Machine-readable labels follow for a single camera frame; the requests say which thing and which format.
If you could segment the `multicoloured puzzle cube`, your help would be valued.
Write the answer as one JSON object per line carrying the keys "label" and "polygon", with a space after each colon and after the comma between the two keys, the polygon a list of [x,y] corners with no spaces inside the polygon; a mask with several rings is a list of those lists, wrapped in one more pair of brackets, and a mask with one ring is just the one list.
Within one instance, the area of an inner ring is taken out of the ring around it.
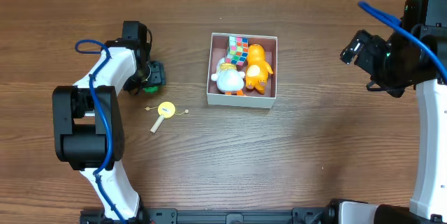
{"label": "multicoloured puzzle cube", "polygon": [[249,55],[249,40],[243,37],[229,36],[225,62],[243,66]]}

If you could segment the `green plastic spinning top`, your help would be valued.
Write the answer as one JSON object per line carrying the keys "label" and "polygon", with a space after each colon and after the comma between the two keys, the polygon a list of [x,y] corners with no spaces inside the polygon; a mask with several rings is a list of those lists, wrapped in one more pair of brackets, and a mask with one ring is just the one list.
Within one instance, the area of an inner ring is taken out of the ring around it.
{"label": "green plastic spinning top", "polygon": [[156,92],[159,91],[159,87],[146,87],[143,89],[144,92],[149,93],[149,94],[154,94]]}

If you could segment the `orange dinosaur figure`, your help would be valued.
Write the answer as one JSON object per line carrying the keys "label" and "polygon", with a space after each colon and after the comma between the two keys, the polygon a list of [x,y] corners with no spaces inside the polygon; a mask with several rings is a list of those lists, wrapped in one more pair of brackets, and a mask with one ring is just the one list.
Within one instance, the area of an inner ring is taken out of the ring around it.
{"label": "orange dinosaur figure", "polygon": [[274,71],[266,61],[265,50],[261,45],[250,45],[248,51],[247,69],[245,73],[246,88],[255,89],[263,95],[267,80],[270,75],[274,74]]}

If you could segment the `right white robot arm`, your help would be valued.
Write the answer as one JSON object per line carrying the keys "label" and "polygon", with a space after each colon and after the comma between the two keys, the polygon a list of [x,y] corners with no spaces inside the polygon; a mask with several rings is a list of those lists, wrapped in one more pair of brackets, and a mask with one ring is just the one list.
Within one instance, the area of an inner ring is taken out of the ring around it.
{"label": "right white robot arm", "polygon": [[359,30],[340,59],[370,76],[366,89],[418,100],[418,168],[408,207],[333,200],[323,223],[446,222],[446,0],[406,0],[401,18],[365,1],[359,7],[393,30],[388,40]]}

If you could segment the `white duck plush toy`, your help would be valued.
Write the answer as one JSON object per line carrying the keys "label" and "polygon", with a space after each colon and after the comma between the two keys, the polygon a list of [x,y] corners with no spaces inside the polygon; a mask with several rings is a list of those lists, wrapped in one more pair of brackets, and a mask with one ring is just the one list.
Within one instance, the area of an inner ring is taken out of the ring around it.
{"label": "white duck plush toy", "polygon": [[244,78],[245,73],[235,64],[226,63],[225,57],[217,62],[216,72],[211,75],[211,81],[216,82],[217,89],[226,95],[243,96]]}

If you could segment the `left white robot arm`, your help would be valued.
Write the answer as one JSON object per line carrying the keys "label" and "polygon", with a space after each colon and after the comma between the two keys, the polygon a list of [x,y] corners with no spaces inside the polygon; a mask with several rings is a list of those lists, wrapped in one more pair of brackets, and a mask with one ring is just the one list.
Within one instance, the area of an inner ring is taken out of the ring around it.
{"label": "left white robot arm", "polygon": [[104,43],[99,60],[71,86],[52,93],[54,147],[57,158],[92,185],[101,209],[85,209],[80,223],[150,223],[140,195],[126,175],[124,127],[117,97],[158,91],[166,83],[163,64],[150,59],[153,36],[139,21],[125,21],[119,38]]}

